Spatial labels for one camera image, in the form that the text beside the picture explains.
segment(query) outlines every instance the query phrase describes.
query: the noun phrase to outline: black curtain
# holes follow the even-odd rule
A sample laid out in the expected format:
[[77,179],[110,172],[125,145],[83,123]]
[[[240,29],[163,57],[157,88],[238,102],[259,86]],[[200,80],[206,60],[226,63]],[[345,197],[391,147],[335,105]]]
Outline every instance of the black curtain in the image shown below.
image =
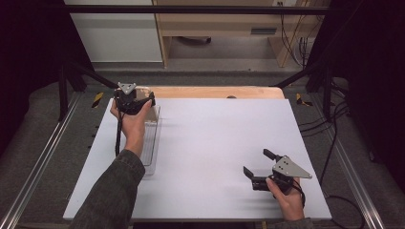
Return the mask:
[[[344,20],[325,19],[311,62]],[[328,67],[349,81],[348,102],[370,151],[405,192],[405,1],[363,1],[341,34]]]
[[[29,109],[30,94],[57,82],[63,63],[74,61],[94,70],[70,14],[41,8],[50,3],[64,4],[0,1],[0,155]],[[79,73],[71,75],[81,78]]]

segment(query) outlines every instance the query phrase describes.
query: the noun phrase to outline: white tabletop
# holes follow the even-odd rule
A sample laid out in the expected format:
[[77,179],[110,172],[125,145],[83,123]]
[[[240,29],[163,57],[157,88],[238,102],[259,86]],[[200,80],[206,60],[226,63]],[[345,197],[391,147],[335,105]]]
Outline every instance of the white tabletop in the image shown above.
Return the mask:
[[[160,98],[162,126],[155,174],[139,185],[132,219],[148,221],[263,220],[282,217],[272,194],[253,191],[244,175],[268,176],[289,156],[313,175],[302,179],[306,217],[330,219],[294,115],[286,99]],[[117,120],[101,121],[64,219],[72,219],[115,158]]]

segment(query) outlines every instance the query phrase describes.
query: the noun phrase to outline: human hand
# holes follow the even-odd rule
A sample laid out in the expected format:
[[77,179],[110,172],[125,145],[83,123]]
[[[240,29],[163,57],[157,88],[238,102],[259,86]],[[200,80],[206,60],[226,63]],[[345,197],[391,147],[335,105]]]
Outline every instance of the human hand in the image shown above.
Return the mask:
[[270,192],[276,197],[279,202],[281,212],[283,213],[284,220],[295,221],[303,219],[304,207],[301,200],[301,194],[298,190],[292,188],[289,194],[284,195],[277,184],[270,178],[266,178],[266,183]]
[[[126,137],[126,143],[124,149],[129,150],[138,157],[142,154],[143,149],[143,136],[145,134],[145,117],[148,114],[152,105],[152,100],[147,101],[142,109],[136,115],[128,115],[121,113],[122,118],[122,132]],[[119,111],[117,109],[117,103],[113,99],[113,105],[110,109],[117,119],[119,119]]]

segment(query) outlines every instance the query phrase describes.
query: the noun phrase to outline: sleeve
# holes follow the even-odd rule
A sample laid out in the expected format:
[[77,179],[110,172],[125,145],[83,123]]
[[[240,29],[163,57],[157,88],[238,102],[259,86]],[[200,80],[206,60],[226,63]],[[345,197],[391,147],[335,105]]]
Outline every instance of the sleeve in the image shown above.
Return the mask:
[[144,174],[139,157],[121,151],[93,186],[69,228],[128,228]]
[[284,221],[274,224],[275,229],[312,229],[313,223],[310,218],[300,219],[296,221]]

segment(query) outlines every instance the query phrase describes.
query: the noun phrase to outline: black horizontal bar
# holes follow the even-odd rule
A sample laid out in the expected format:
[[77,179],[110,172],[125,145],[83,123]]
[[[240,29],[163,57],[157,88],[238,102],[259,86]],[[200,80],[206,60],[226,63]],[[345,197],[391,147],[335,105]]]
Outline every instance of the black horizontal bar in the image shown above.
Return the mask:
[[47,5],[45,9],[70,13],[202,13],[202,14],[289,14],[327,15],[346,10],[329,7],[229,7],[229,6],[118,6],[118,5]]

